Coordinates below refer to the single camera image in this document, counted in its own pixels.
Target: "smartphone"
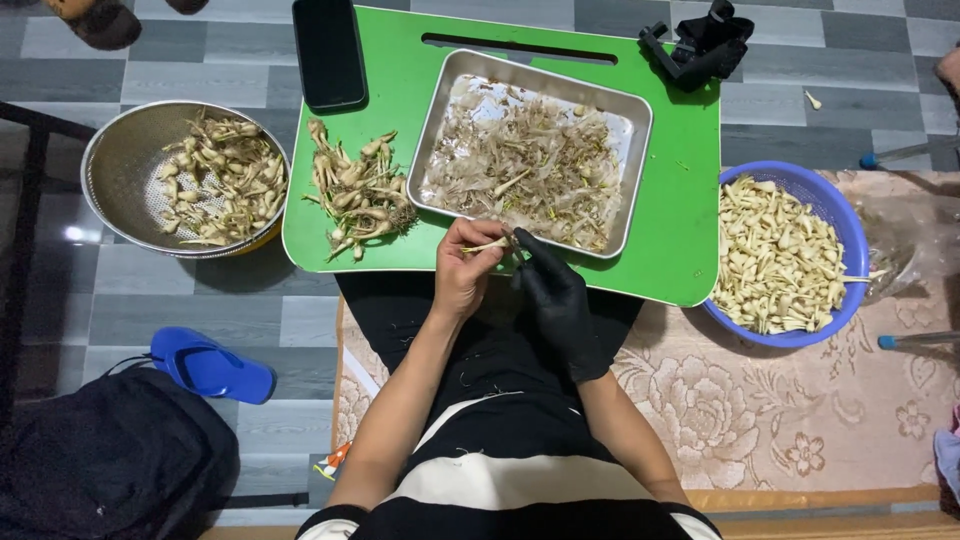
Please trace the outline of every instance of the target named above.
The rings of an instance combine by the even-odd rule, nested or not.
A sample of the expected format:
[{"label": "smartphone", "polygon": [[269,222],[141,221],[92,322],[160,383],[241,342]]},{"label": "smartphone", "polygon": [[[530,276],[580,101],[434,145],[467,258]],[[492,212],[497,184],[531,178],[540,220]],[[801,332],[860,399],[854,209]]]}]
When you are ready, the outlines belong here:
[{"label": "smartphone", "polygon": [[296,0],[294,34],[303,101],[314,114],[367,104],[367,76],[350,0]]}]

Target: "black glove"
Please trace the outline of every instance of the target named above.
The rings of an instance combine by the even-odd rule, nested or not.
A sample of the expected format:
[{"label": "black glove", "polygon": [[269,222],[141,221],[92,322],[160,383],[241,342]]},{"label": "black glove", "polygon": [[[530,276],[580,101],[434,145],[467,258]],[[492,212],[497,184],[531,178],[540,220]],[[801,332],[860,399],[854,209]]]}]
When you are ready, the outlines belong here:
[{"label": "black glove", "polygon": [[574,382],[600,379],[613,359],[603,357],[593,333],[586,282],[530,233],[517,227],[514,234],[530,252],[527,263],[517,268],[515,279],[534,305],[540,333],[566,364]]}]

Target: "green lap desk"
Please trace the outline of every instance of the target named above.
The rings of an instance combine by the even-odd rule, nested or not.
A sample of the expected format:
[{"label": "green lap desk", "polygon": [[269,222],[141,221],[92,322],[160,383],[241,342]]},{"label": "green lap desk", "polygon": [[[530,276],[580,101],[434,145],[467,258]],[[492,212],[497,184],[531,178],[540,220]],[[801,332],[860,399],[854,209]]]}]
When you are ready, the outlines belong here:
[{"label": "green lap desk", "polygon": [[[616,55],[616,65],[552,58],[534,58],[531,64],[642,96],[654,112],[634,221],[622,255],[599,260],[558,253],[593,287],[677,306],[704,301],[717,276],[719,85],[694,94],[667,89],[638,53],[634,39],[363,7],[356,12],[370,103],[360,111],[324,117],[331,139],[341,139],[352,158],[371,138],[396,129],[394,163],[407,166],[413,161],[441,64],[454,50],[423,43],[424,34]],[[334,229],[333,222],[320,207],[300,198],[315,193],[311,184],[315,145],[306,128],[310,115],[304,105],[283,221],[283,243],[290,259],[310,272],[433,270],[437,243],[450,220],[423,211],[406,235],[368,243],[362,261],[354,262],[345,252],[326,262],[325,233]]]}]

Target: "black backpack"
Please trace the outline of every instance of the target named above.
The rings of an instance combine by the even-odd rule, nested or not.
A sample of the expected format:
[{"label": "black backpack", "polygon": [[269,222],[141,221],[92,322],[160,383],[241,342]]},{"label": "black backpack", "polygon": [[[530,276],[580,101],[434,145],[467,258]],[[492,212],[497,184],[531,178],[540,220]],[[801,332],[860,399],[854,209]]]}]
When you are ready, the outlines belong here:
[{"label": "black backpack", "polygon": [[18,405],[0,433],[0,538],[197,537],[239,471],[236,435],[147,367]]}]

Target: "stainless steel tray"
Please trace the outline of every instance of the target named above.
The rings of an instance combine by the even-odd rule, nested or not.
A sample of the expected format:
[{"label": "stainless steel tray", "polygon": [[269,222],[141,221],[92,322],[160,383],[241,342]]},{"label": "stainless steel tray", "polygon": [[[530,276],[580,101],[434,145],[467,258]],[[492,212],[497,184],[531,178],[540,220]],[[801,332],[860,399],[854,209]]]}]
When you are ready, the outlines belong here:
[{"label": "stainless steel tray", "polygon": [[590,105],[604,112],[612,133],[618,135],[619,143],[613,148],[620,169],[620,195],[623,203],[607,242],[607,248],[600,253],[576,248],[544,238],[547,243],[570,251],[596,258],[614,258],[620,255],[627,245],[627,235],[634,218],[636,195],[640,189],[640,173],[646,159],[650,129],[653,127],[654,114],[650,104],[639,96],[586,83],[558,75],[536,67],[530,67],[513,61],[501,60],[476,51],[458,49],[447,55],[440,70],[440,78],[433,92],[430,109],[423,122],[420,142],[414,155],[410,174],[407,176],[407,193],[414,205],[455,217],[471,217],[447,209],[438,209],[427,205],[420,188],[426,182],[426,173],[433,158],[434,148],[444,125],[444,118],[452,108],[451,90],[461,77],[475,76],[484,79],[496,79],[507,85],[524,88],[530,92],[549,96],[562,102],[575,105]]}]

